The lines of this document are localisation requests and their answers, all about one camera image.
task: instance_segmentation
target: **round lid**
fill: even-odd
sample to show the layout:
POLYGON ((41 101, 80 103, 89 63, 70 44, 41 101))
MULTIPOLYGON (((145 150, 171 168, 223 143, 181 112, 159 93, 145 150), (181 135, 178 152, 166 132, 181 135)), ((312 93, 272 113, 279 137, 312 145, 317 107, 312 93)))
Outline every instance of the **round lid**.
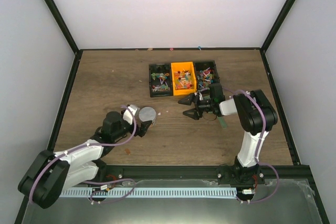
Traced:
POLYGON ((139 119, 142 122, 154 121, 156 119, 156 111, 151 107, 144 107, 139 112, 139 119))

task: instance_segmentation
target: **black frame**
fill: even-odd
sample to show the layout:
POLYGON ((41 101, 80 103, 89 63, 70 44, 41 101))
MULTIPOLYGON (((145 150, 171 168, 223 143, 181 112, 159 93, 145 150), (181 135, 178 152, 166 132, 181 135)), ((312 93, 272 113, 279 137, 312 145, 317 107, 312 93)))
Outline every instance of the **black frame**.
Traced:
MULTIPOLYGON (((54 150, 60 126, 64 117, 64 113, 67 107, 67 103, 70 97, 71 89, 75 81, 76 73, 80 63, 80 59, 84 50, 101 50, 101 49, 81 49, 79 50, 66 23, 64 22, 54 0, 44 0, 49 7, 52 15, 54 16, 57 24, 59 25, 64 37, 66 38, 69 46, 72 48, 75 58, 72 64, 69 79, 63 94, 61 105, 57 114, 54 128, 50 137, 50 141, 47 149, 50 151, 54 150)), ((315 202, 318 206, 319 213, 323 223, 329 223, 327 214, 325 212, 323 203, 321 201, 319 192, 317 190, 315 181, 313 179, 310 167, 307 165, 301 165, 298 152, 293 141, 289 125, 283 111, 279 94, 277 92, 274 79, 272 77, 271 71, 268 66, 266 51, 269 48, 272 40, 275 38, 281 24, 284 22, 287 14, 289 13, 295 0, 286 0, 283 5, 275 23, 273 24, 265 42, 262 47, 256 48, 202 48, 202 50, 259 50, 261 54, 262 61, 265 66, 265 71, 268 73, 268 81, 274 96, 276 107, 278 110, 279 118, 282 123, 283 131, 285 133, 286 141, 290 151, 290 155, 293 161, 292 166, 275 166, 280 178, 290 178, 290 179, 307 179, 310 187, 315 191, 315 202)), ((128 49, 104 49, 104 50, 135 50, 135 48, 128 49)), ((138 50, 147 50, 147 48, 138 48, 138 50)), ((154 48, 153 50, 169 50, 169 48, 154 48)), ((174 50, 199 50, 198 48, 174 48, 174 50)), ((114 166, 108 165, 108 170, 112 173, 122 173, 124 177, 131 177, 136 180, 139 179, 179 179, 183 177, 184 179, 213 179, 217 180, 218 171, 223 169, 224 166, 114 166)), ((264 174, 264 179, 275 178, 273 171, 268 167, 261 167, 261 172, 264 174)), ((20 210, 18 212, 17 218, 15 220, 16 224, 22 223, 26 208, 28 205, 28 198, 25 197, 21 204, 20 210)))

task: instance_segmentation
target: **cable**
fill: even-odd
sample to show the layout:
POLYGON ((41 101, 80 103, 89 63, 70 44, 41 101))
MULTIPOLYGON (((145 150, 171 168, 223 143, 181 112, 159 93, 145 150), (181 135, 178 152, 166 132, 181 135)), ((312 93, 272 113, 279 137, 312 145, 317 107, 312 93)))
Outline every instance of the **cable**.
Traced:
POLYGON ((107 175, 105 178, 109 178, 109 177, 112 177, 113 180, 117 180, 117 177, 115 177, 114 175, 111 175, 111 174, 107 175))
POLYGON ((257 176, 253 175, 252 178, 254 179, 256 185, 255 185, 255 192, 257 192, 257 186, 258 186, 258 180, 257 180, 257 176))
MULTIPOLYGON (((265 130, 266 130, 265 115, 262 112, 262 110, 261 110, 260 106, 258 105, 258 103, 249 94, 247 94, 244 90, 238 89, 237 91, 233 92, 232 90, 227 89, 227 88, 223 88, 223 89, 231 92, 232 94, 242 93, 244 96, 246 96, 253 103, 253 105, 256 107, 256 109, 260 113, 260 116, 261 116, 261 119, 262 119, 262 122, 263 122, 262 123, 263 127, 262 127, 262 130, 261 130, 260 136, 259 136, 259 140, 258 140, 258 144, 257 144, 257 147, 256 147, 256 151, 254 153, 254 159, 255 159, 255 161, 256 161, 256 163, 258 165, 266 165, 266 166, 268 166, 269 168, 271 168, 273 170, 273 172, 275 173, 275 176, 277 177, 277 185, 276 185, 274 191, 269 196, 267 196, 267 197, 265 197, 263 199, 255 200, 255 201, 248 201, 248 204, 254 204, 254 203, 263 202, 263 201, 271 198, 277 192, 277 190, 279 188, 279 184, 280 184, 280 178, 279 178, 279 174, 278 174, 277 170, 272 165, 270 165, 270 164, 260 163, 259 160, 258 160, 258 158, 257 158, 258 152, 259 152, 259 149, 260 149, 260 145, 261 145, 261 141, 263 139, 263 135, 264 135, 265 130)), ((237 200, 239 200, 241 203, 244 202, 243 200, 239 199, 238 197, 237 197, 237 200)))
MULTIPOLYGON (((127 196, 129 196, 130 194, 132 194, 132 192, 134 191, 135 189, 135 181, 134 179, 131 179, 131 178, 123 178, 123 179, 118 179, 118 180, 112 180, 112 181, 108 181, 108 182, 91 182, 91 181, 84 181, 83 183, 85 184, 92 184, 92 185, 106 185, 106 184, 114 184, 114 183, 118 183, 118 182, 123 182, 123 181, 131 181, 134 183, 134 187, 132 187, 132 189, 127 193, 125 194, 124 196, 118 198, 118 199, 114 199, 114 200, 109 200, 109 201, 99 201, 98 203, 99 204, 106 204, 106 203, 113 203, 113 202, 117 202, 119 200, 122 200, 122 199, 125 199, 127 196)), ((94 191, 91 196, 90 196, 90 201, 91 203, 93 204, 94 200, 93 200, 93 196, 100 192, 101 190, 99 191, 94 191)))
POLYGON ((118 140, 116 140, 114 143, 116 144, 117 142, 119 142, 120 140, 124 139, 125 137, 127 137, 127 135, 122 136, 121 138, 119 138, 118 140))
POLYGON ((214 119, 212 119, 212 120, 209 120, 209 119, 207 119, 207 118, 205 118, 204 116, 203 116, 203 118, 205 119, 205 120, 207 120, 207 121, 215 121, 216 119, 217 119, 217 115, 216 115, 216 117, 214 118, 214 119))
POLYGON ((32 187, 31 187, 31 190, 30 190, 30 193, 29 193, 29 203, 31 203, 31 204, 34 204, 34 202, 33 202, 33 194, 34 194, 34 191, 35 191, 35 189, 36 189, 36 186, 37 186, 37 184, 38 184, 38 182, 41 180, 41 178, 42 178, 42 176, 44 175, 44 173, 46 172, 46 171, 48 171, 49 169, 50 169, 50 167, 56 162, 56 161, 58 161, 60 158, 62 158, 62 157, 64 157, 64 156, 66 156, 66 155, 68 155, 68 154, 71 154, 72 152, 75 152, 75 151, 77 151, 77 150, 80 150, 80 149, 82 149, 82 148, 86 148, 86 147, 88 147, 88 146, 120 146, 120 145, 123 145, 123 144, 126 144, 127 142, 129 142, 133 137, 134 137, 134 135, 135 135, 135 131, 137 130, 137 121, 136 121, 136 119, 135 119, 135 116, 133 115, 133 113, 132 113, 132 111, 127 107, 127 106, 125 106, 125 105, 122 105, 121 106, 123 109, 126 109, 126 110, 128 110, 130 113, 131 113, 131 115, 132 115, 132 118, 133 118, 133 123, 134 123, 134 129, 133 129, 133 132, 132 132, 132 135, 126 140, 126 141, 124 141, 124 142, 122 142, 122 143, 117 143, 117 144, 100 144, 100 143, 97 143, 97 144, 81 144, 81 145, 78 145, 78 146, 76 146, 76 147, 74 147, 74 148, 72 148, 72 149, 70 149, 69 151, 65 151, 63 154, 60 154, 59 156, 57 156, 57 157, 55 157, 53 160, 51 160, 43 169, 42 169, 42 171, 40 172, 40 174, 39 175, 37 175, 37 177, 36 177, 36 179, 35 179, 35 181, 34 181, 34 183, 33 183, 33 185, 32 185, 32 187))

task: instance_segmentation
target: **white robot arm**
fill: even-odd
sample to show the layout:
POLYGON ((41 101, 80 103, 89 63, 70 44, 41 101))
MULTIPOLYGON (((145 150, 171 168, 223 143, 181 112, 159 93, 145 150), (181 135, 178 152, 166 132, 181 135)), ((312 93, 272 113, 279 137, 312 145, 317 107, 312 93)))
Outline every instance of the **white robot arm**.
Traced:
MULTIPOLYGON (((229 99, 227 101, 221 102, 219 104, 219 109, 222 115, 233 115, 237 114, 237 108, 234 99, 229 99)), ((251 167, 257 165, 256 159, 259 160, 259 153, 265 137, 268 135, 268 131, 265 131, 260 138, 261 133, 252 135, 250 132, 244 132, 243 144, 240 152, 237 155, 238 161, 242 167, 251 167)))
POLYGON ((114 146, 128 142, 132 136, 143 137, 152 123, 148 121, 141 126, 136 125, 133 119, 139 108, 135 105, 125 108, 121 113, 109 112, 102 127, 83 144, 62 152, 40 152, 20 181, 18 190, 26 196, 33 191, 33 201, 42 208, 48 208, 62 191, 87 180, 101 180, 105 163, 100 158, 114 146), (128 140, 117 143, 131 132, 128 140))
POLYGON ((199 120, 204 112, 212 112, 217 116, 238 114, 245 132, 242 148, 235 160, 235 172, 237 180, 249 179, 258 169, 258 157, 265 137, 278 121, 276 111, 261 90, 234 94, 229 100, 225 100, 220 83, 209 85, 210 99, 203 99, 203 91, 179 100, 179 104, 195 105, 195 108, 183 114, 194 120, 199 120))

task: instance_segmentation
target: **wooden surface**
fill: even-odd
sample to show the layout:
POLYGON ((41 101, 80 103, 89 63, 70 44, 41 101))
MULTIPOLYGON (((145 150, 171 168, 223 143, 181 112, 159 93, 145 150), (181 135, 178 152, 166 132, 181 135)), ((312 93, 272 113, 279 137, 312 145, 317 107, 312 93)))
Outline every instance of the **wooden surface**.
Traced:
MULTIPOLYGON (((275 108, 258 50, 84 51, 55 150, 83 143, 101 126, 106 113, 120 111, 122 104, 135 104, 151 106, 161 115, 146 136, 114 148, 103 158, 106 163, 232 164, 244 135, 237 115, 225 117, 228 127, 224 129, 218 120, 194 121, 183 116, 182 112, 192 107, 178 104, 181 97, 149 96, 149 64, 193 60, 215 60, 224 87, 262 89, 275 108)), ((292 164, 280 121, 266 138, 260 160, 274 165, 292 164)))

